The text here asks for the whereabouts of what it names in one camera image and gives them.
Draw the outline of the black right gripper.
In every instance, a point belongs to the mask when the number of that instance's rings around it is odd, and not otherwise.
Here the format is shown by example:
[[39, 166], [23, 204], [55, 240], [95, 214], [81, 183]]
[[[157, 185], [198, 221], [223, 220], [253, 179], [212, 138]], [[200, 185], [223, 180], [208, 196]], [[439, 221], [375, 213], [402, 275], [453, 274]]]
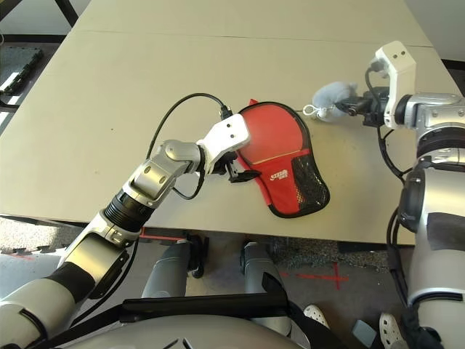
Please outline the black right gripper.
[[384, 111], [389, 99], [388, 87], [374, 87], [363, 93], [359, 100], [341, 100], [335, 103], [337, 108], [347, 108], [350, 116], [362, 115], [366, 127], [381, 127], [384, 125]]

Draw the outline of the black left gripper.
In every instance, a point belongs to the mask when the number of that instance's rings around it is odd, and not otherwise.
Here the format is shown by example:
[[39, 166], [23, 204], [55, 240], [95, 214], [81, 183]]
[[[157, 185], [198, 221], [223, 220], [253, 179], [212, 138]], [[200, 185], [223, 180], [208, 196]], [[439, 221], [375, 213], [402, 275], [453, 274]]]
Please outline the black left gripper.
[[238, 172], [234, 161], [237, 159], [236, 152], [226, 152], [214, 164], [212, 174], [225, 175], [229, 174], [229, 181], [231, 183], [248, 182], [260, 176], [260, 171], [246, 170]]

